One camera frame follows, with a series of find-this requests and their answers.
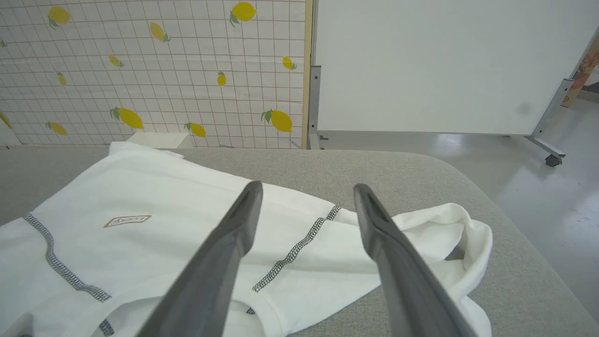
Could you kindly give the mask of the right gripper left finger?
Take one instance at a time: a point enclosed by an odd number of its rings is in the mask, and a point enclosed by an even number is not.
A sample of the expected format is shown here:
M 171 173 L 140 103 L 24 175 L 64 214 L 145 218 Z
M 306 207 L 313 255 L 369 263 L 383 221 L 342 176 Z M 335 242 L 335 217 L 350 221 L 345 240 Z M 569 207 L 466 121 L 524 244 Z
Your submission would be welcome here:
M 242 258 L 252 249 L 263 184 L 251 181 L 138 332 L 139 337 L 220 337 Z

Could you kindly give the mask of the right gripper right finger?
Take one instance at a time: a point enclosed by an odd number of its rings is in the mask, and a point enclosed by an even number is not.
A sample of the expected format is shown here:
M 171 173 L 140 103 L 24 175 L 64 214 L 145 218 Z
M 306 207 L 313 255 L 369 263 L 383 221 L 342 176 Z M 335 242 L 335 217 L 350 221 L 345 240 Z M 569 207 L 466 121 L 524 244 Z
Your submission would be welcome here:
M 353 188 L 362 245 L 376 263 L 394 337 L 474 337 L 457 306 L 373 190 Z

